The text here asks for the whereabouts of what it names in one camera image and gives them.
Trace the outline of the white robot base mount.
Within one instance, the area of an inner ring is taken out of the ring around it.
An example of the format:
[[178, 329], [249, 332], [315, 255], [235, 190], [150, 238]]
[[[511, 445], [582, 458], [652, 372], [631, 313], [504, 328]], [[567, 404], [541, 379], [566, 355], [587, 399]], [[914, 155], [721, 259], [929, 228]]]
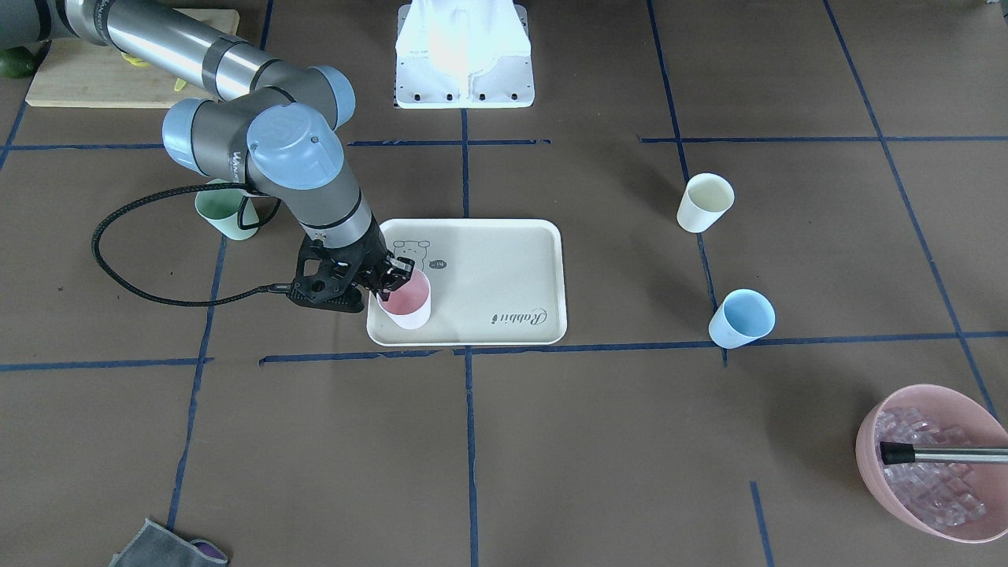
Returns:
[[514, 1], [399, 7], [394, 101], [403, 109], [519, 109], [536, 100], [527, 10]]

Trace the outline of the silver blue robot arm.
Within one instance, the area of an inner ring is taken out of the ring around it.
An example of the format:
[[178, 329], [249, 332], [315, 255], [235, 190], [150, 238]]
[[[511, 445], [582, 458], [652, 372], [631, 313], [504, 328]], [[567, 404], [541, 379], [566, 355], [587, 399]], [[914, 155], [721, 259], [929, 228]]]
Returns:
[[291, 284], [256, 287], [253, 295], [357, 313], [364, 291], [388, 300], [410, 281], [413, 261], [387, 247], [337, 137], [356, 105], [338, 69], [295, 67], [155, 1], [4, 1], [1, 14], [3, 48], [79, 37], [139, 56], [208, 93], [174, 104], [161, 135], [177, 164], [215, 183], [159, 191], [98, 224], [91, 255], [116, 284], [158, 301], [105, 262], [101, 238], [116, 219], [162, 198], [224, 189], [276, 198], [305, 230]]

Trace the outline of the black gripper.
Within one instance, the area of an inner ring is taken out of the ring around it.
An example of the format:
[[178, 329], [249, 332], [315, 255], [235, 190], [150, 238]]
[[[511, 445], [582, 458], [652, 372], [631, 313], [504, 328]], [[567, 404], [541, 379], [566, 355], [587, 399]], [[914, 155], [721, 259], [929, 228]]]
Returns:
[[358, 242], [331, 249], [305, 238], [298, 249], [295, 277], [285, 291], [298, 306], [340, 313], [364, 311], [365, 290], [379, 302], [408, 284], [415, 268], [411, 258], [393, 258], [377, 242]]

